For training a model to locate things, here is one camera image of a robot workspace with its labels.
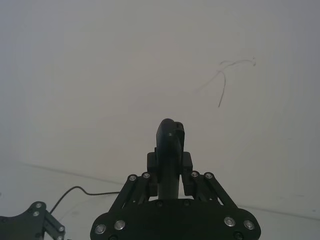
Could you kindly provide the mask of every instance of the wire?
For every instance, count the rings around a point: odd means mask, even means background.
[[[59,200],[56,202],[56,204],[53,206],[53,208],[51,209],[50,213],[52,214],[54,212],[54,210],[56,209],[56,207],[59,205],[59,203],[62,201],[62,199],[64,199],[64,197],[70,193],[73,189],[80,189],[82,192],[84,192],[86,195],[89,196],[100,196],[100,195],[111,195],[111,194],[119,194],[119,191],[112,191],[112,192],[102,192],[102,193],[88,193],[86,190],[84,190],[81,186],[73,186],[72,188],[70,188],[68,191],[66,191],[60,198]]]

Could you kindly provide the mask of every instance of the robotic arm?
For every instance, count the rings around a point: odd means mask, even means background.
[[[91,240],[259,239],[256,218],[237,207],[214,174],[193,170],[184,141],[182,123],[161,122],[156,148],[147,154],[147,171],[128,176],[109,212],[94,221]],[[180,175],[184,194],[193,199],[178,198]],[[157,200],[149,201],[156,196]],[[35,218],[35,212],[41,217]],[[64,239],[64,226],[46,211],[43,202],[33,203],[19,216],[0,217],[1,240],[37,240],[44,232],[55,240]]]

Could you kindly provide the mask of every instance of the screw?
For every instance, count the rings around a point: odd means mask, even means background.
[[[187,206],[190,206],[190,200],[187,200],[187,199],[184,200],[184,201],[183,201],[183,205],[185,205],[186,207],[187,207]]]
[[[234,225],[236,225],[235,220],[234,220],[232,217],[229,217],[229,216],[227,216],[227,217],[224,219],[224,223],[225,223],[225,225],[227,225],[227,226],[229,226],[229,227],[233,227]]]
[[[159,208],[162,207],[163,205],[164,205],[164,204],[163,204],[162,201],[157,201],[157,202],[156,202],[156,206],[159,207]]]
[[[115,230],[122,230],[126,226],[126,222],[123,220],[118,220],[114,224],[114,229]]]
[[[145,174],[143,174],[143,177],[144,177],[145,179],[148,179],[148,178],[150,177],[150,174],[146,172]]]
[[[197,173],[196,171],[193,171],[193,172],[191,173],[191,176],[194,177],[194,178],[196,178],[196,177],[198,177],[198,173]]]
[[[129,180],[130,181],[134,181],[134,180],[136,180],[137,179],[137,177],[135,176],[135,175],[131,175],[130,177],[129,177]]]
[[[252,221],[247,220],[247,221],[244,221],[243,224],[249,230],[253,230],[255,228],[255,225]]]
[[[99,224],[98,226],[95,227],[94,232],[96,234],[103,234],[106,231],[107,227],[104,224]]]
[[[211,173],[207,173],[206,175],[205,175],[205,177],[207,178],[207,179],[212,179],[212,174]]]
[[[234,234],[233,234],[233,237],[236,239],[236,240],[244,240],[244,235],[239,232],[239,231],[236,231]]]

